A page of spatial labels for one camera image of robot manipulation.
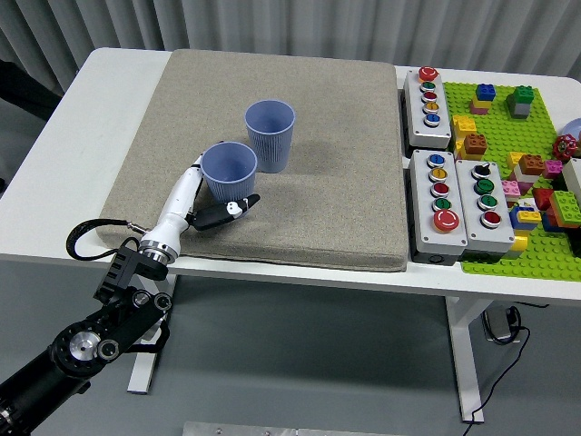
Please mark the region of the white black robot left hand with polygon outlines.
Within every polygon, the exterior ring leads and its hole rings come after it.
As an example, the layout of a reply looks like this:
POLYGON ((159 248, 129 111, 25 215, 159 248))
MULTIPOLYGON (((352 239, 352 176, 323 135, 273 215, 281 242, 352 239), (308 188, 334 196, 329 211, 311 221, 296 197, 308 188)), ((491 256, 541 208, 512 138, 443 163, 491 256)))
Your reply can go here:
POLYGON ((157 224, 146 231, 140 241, 140 253, 163 264, 173 263, 181 253, 181 234, 191 225, 200 232, 231 223, 261 199, 253 193, 237 201, 218 203, 195 212, 194 201, 203 181, 201 161, 200 155, 172 188, 157 224))

